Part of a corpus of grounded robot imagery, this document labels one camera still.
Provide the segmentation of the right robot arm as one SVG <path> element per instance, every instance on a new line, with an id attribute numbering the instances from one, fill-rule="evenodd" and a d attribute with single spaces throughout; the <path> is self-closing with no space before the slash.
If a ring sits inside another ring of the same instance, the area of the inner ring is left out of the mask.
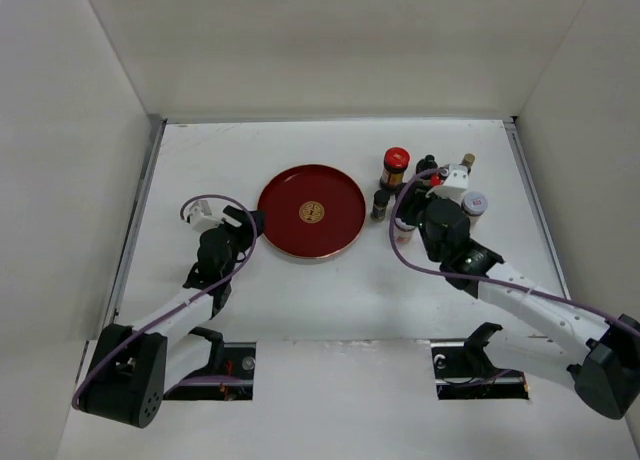
<path id="1" fill-rule="evenodd" d="M 639 396 L 639 323 L 551 294 L 501 255 L 473 240 L 470 220 L 455 201 L 438 196 L 419 175 L 396 194 L 392 220 L 414 227 L 433 275 L 470 297 L 498 307 L 549 340 L 517 339 L 485 322 L 464 341 L 464 364 L 487 379 L 497 370 L 532 373 L 572 391 L 614 420 Z"/>

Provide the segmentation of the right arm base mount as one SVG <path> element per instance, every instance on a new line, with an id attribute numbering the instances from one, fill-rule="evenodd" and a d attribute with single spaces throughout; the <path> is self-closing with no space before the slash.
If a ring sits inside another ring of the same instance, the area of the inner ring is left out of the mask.
<path id="1" fill-rule="evenodd" d="M 502 327 L 485 322 L 465 339 L 430 343 L 439 400 L 528 400 L 522 372 L 497 369 L 484 348 Z"/>

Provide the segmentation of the large red-lid sauce jar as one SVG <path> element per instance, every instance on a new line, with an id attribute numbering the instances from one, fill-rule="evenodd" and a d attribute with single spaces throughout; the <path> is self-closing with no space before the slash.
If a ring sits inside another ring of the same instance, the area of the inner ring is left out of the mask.
<path id="1" fill-rule="evenodd" d="M 379 184 L 383 189 L 394 191 L 403 182 L 410 162 L 410 154 L 404 148 L 391 147 L 383 156 L 383 170 Z"/>

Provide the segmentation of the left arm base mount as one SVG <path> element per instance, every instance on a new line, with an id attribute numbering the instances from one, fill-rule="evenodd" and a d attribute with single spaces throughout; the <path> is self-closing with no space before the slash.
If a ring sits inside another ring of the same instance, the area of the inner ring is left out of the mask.
<path id="1" fill-rule="evenodd" d="M 250 401 L 257 345 L 226 342 L 220 332 L 194 328 L 169 353 L 166 401 Z"/>

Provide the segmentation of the small black-cap spice bottle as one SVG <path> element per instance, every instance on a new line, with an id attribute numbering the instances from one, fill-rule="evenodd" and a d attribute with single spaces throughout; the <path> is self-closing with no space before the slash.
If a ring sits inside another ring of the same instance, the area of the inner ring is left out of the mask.
<path id="1" fill-rule="evenodd" d="M 374 222 L 382 222 L 386 217 L 386 211 L 390 200 L 390 194 L 388 191 L 380 189 L 377 190 L 373 197 L 372 210 L 370 218 Z"/>

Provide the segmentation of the red-lid amber sauce bottle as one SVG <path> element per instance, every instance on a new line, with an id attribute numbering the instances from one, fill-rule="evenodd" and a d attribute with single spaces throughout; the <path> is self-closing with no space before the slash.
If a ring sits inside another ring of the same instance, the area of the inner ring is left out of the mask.
<path id="1" fill-rule="evenodd" d="M 442 178 L 439 173 L 434 173 L 429 178 L 429 186 L 436 187 L 442 184 Z"/>

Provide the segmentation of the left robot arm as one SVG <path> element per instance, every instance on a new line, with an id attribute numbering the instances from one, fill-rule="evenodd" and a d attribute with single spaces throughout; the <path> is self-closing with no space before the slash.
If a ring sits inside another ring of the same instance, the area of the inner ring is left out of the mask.
<path id="1" fill-rule="evenodd" d="M 136 428 L 157 415 L 166 394 L 194 372 L 214 378 L 224 367 L 221 333 L 205 328 L 229 299 L 231 280 L 265 229 L 265 214 L 231 201 L 201 234 L 196 261 L 172 300 L 132 325 L 112 323 L 98 338 L 72 407 Z"/>

